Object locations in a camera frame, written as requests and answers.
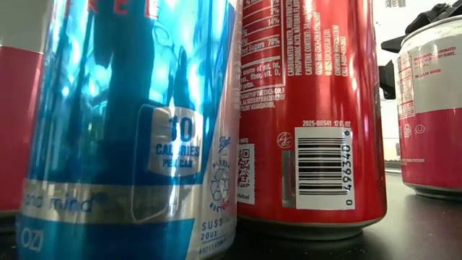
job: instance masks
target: black table surface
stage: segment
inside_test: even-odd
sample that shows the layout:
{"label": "black table surface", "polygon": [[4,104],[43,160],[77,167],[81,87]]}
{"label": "black table surface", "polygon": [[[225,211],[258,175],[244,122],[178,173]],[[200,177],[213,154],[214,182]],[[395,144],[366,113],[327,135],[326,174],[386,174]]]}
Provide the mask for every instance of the black table surface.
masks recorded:
{"label": "black table surface", "polygon": [[[268,237],[237,229],[223,259],[457,260],[462,259],[462,202],[414,194],[400,175],[387,175],[388,213],[363,234],[332,242]],[[13,235],[0,235],[0,260],[16,259]]]}

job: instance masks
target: can rim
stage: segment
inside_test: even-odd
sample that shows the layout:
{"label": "can rim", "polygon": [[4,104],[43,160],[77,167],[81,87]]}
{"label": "can rim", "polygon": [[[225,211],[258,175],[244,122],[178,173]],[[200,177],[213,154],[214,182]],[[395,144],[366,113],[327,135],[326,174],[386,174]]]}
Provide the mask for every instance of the can rim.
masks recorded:
{"label": "can rim", "polygon": [[442,20],[440,20],[438,22],[433,22],[433,23],[431,23],[429,25],[425,25],[424,27],[419,28],[419,29],[415,30],[414,32],[409,33],[409,35],[407,35],[403,39],[403,41],[401,42],[401,47],[404,46],[404,43],[406,41],[408,41],[409,39],[413,38],[415,35],[418,35],[419,33],[423,32],[425,30],[428,30],[428,29],[430,29],[432,27],[436,27],[438,25],[445,24],[446,22],[452,22],[452,21],[456,21],[456,20],[462,20],[462,14],[461,15],[456,15],[454,17],[445,18],[445,19],[442,19]]}

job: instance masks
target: aluminum can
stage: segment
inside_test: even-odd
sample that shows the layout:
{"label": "aluminum can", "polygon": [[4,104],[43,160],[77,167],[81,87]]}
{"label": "aluminum can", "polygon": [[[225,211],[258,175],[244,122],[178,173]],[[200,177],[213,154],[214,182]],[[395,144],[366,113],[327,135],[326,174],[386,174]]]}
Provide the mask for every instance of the aluminum can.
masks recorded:
{"label": "aluminum can", "polygon": [[418,194],[461,198],[462,17],[425,26],[404,39],[395,61],[401,172]]}
{"label": "aluminum can", "polygon": [[266,233],[321,240],[380,220],[372,2],[244,1],[241,62],[238,215]]}
{"label": "aluminum can", "polygon": [[0,3],[0,233],[21,204],[50,11],[49,0]]}
{"label": "aluminum can", "polygon": [[231,245],[241,5],[54,1],[21,259],[206,259]]}

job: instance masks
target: red can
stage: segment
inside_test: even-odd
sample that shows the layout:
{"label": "red can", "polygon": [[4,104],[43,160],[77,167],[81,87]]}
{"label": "red can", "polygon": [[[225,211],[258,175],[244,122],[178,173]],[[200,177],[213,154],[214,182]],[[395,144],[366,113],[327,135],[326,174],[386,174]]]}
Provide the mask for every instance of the red can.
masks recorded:
{"label": "red can", "polygon": [[244,1],[241,62],[242,222],[337,239],[383,218],[372,1]]}
{"label": "red can", "polygon": [[50,11],[49,0],[0,2],[0,218],[21,202]]}
{"label": "red can", "polygon": [[403,181],[419,195],[461,199],[462,19],[403,40],[395,65]]}

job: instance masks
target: blue can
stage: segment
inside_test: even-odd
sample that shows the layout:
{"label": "blue can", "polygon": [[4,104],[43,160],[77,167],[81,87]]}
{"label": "blue can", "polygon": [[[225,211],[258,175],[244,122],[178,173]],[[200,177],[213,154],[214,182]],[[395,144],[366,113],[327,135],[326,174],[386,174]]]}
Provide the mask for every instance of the blue can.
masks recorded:
{"label": "blue can", "polygon": [[241,0],[54,1],[21,259],[230,247],[241,19]]}

